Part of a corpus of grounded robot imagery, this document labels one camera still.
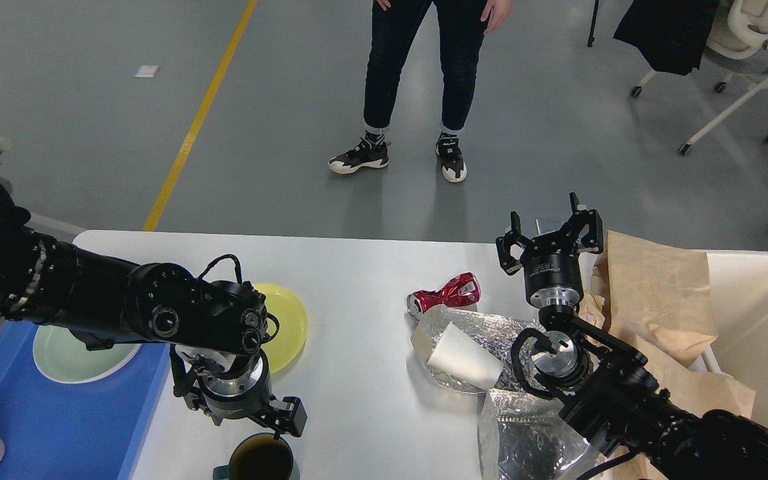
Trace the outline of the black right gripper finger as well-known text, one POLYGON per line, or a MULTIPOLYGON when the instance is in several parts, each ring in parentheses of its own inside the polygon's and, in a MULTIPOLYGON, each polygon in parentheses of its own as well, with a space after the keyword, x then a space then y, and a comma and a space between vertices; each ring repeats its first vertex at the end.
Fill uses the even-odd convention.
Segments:
POLYGON ((600 214, 588 209, 576 193, 568 194, 568 200, 572 213, 555 232, 555 254, 601 254, 604 228, 600 214))
POLYGON ((509 230, 504 232, 503 236, 498 237, 495 240, 497 249, 497 257, 499 258, 499 264, 504 273, 508 276, 513 276, 523 267, 521 256, 533 254, 535 249, 535 243, 531 238, 525 237, 521 230, 521 218, 518 213, 512 211, 510 213, 510 227, 509 230), (512 248, 518 246, 522 250, 519 257, 512 255, 512 248))

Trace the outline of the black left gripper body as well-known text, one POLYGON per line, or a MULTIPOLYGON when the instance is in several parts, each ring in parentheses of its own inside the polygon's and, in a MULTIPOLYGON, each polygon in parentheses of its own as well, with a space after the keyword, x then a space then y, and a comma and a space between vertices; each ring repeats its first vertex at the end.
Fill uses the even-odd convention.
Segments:
POLYGON ((249 419, 260 427, 268 427, 265 417, 269 412, 271 380, 269 363, 260 353, 253 367, 232 379, 206 373, 197 380, 201 390, 204 413, 220 426, 223 420, 249 419))

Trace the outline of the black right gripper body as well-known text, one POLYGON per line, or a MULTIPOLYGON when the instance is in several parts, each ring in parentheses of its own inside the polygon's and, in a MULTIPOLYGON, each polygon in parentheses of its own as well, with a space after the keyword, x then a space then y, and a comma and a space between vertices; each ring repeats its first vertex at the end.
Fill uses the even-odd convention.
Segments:
POLYGON ((525 297, 531 306, 578 307, 584 291, 576 240, 564 235, 536 236, 523 249, 520 262, 525 297))

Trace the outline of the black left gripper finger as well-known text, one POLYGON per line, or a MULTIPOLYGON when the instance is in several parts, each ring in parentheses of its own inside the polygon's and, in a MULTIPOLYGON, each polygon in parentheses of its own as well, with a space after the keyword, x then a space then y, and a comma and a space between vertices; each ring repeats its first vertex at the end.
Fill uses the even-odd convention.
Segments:
POLYGON ((275 435, 302 437, 307 425, 308 414, 301 398, 284 396, 281 399, 271 396, 259 410, 251 415, 257 425, 271 429, 275 435))

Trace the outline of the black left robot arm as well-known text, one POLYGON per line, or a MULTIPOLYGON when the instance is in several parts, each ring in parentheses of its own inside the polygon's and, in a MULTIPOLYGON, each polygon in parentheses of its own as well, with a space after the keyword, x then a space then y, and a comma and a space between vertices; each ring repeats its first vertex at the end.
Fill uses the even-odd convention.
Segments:
POLYGON ((29 228, 30 213, 0 185, 0 318, 67 329, 89 351, 170 345, 174 396, 216 425, 250 419, 300 437, 302 400, 271 392, 262 346, 279 325, 266 297, 241 278, 207 281, 174 263, 98 255, 29 228))

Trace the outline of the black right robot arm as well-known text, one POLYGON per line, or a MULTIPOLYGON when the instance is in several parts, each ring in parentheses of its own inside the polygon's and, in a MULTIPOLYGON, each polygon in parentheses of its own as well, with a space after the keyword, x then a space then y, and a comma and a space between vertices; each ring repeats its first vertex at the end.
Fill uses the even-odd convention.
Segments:
POLYGON ((606 456, 580 477, 644 455, 669 479, 768 479, 768 428, 722 409, 698 417, 675 406, 642 352, 579 318, 579 255, 603 252, 603 224, 575 193, 569 200, 571 216, 557 230, 526 237, 512 212, 495 245, 506 274, 522 271, 541 325, 522 330, 510 346, 516 382, 528 394, 559 400, 559 417, 606 456))

